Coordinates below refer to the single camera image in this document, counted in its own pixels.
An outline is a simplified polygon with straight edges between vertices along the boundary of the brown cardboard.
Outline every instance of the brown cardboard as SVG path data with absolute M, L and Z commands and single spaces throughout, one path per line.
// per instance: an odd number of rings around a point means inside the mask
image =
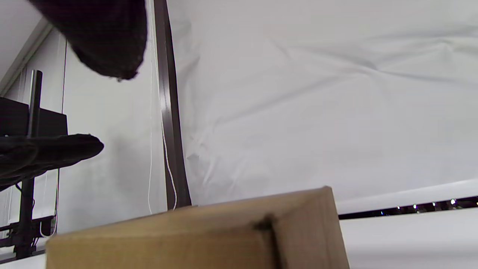
M 46 255 L 47 269 L 349 268 L 329 187 L 59 235 Z

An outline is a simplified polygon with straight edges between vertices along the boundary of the wrinkled white fabric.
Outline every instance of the wrinkled white fabric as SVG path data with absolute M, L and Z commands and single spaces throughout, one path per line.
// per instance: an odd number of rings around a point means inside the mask
M 475 179 L 473 0 L 170 0 L 194 204 Z

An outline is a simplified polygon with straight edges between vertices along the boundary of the black stand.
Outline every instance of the black stand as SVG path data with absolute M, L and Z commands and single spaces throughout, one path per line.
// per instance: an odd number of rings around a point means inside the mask
M 32 74 L 32 93 L 30 98 L 28 132 L 27 137 L 38 136 L 38 126 L 40 122 L 40 98 L 42 93 L 43 73 L 34 70 Z M 17 259 L 27 258 L 32 255 L 36 247 L 33 245 L 34 232 L 32 225 L 33 216 L 33 190 L 35 186 L 34 179 L 24 179 L 22 181 L 22 199 L 20 201 L 20 221 L 18 234 L 20 241 L 15 243 L 14 252 Z
M 33 72 L 32 82 L 30 106 L 0 98 L 0 136 L 52 137 L 68 135 L 66 115 L 40 109 L 42 87 L 40 71 Z M 0 264 L 41 254 L 42 247 L 36 248 L 33 240 L 42 237 L 42 234 L 51 235 L 52 233 L 52 220 L 55 216 L 32 219 L 33 189 L 34 179 L 22 182 L 20 221 L 0 227 L 0 231 L 8 231 L 8 237 L 0 239 L 0 247 L 15 246 L 15 253 L 0 255 Z

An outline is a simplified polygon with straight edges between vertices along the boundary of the dark brown door frame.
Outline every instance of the dark brown door frame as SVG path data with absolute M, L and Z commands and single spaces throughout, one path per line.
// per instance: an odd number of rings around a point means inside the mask
M 153 0 L 156 25 L 156 48 L 158 51 L 159 93 L 161 97 L 161 117 L 163 119 L 164 167 L 166 171 L 166 195 L 168 209 L 174 207 L 174 190 L 168 172 L 168 162 L 176 188 L 177 205 L 191 205 L 191 197 L 186 181 L 186 171 L 181 141 L 179 105 L 176 84 L 176 67 L 174 65 L 173 39 L 166 0 Z

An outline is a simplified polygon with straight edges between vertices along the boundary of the black fabric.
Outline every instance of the black fabric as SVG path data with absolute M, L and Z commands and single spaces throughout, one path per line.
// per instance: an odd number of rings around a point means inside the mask
M 93 71 L 131 79 L 147 40 L 144 0 L 29 0 Z
M 0 137 L 0 191 L 48 170 L 98 155 L 103 143 L 89 134 L 57 137 Z

